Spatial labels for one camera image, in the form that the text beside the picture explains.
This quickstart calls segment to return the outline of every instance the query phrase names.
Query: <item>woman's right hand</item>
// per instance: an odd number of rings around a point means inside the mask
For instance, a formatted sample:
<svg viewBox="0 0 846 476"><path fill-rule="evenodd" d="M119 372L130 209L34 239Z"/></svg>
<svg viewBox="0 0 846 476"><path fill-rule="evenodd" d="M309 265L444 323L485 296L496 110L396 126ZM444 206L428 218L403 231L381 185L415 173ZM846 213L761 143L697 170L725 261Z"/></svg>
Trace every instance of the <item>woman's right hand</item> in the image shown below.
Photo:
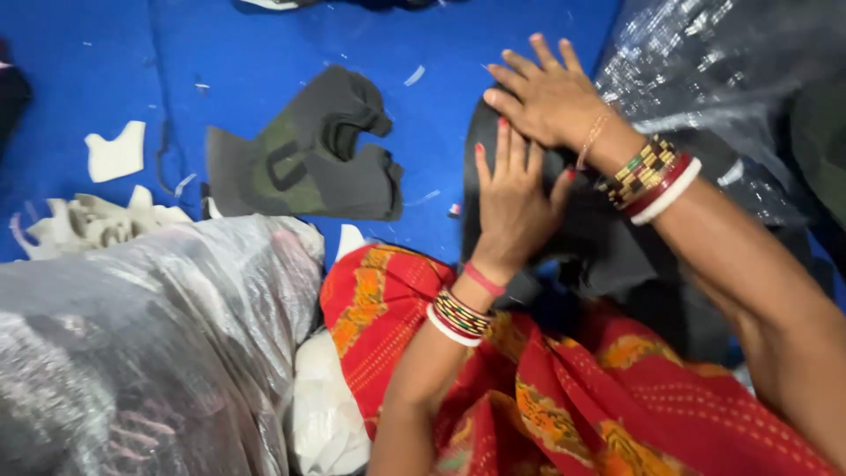
<svg viewBox="0 0 846 476"><path fill-rule="evenodd" d="M596 120L608 115L588 163L602 173L616 173L643 147L644 137L599 98L569 41L558 44L561 64L540 33L529 40L539 64L505 50L503 58L511 69L491 64L488 70L514 95L489 89L485 101L524 136L547 148L567 147L576 152L585 145Z"/></svg>

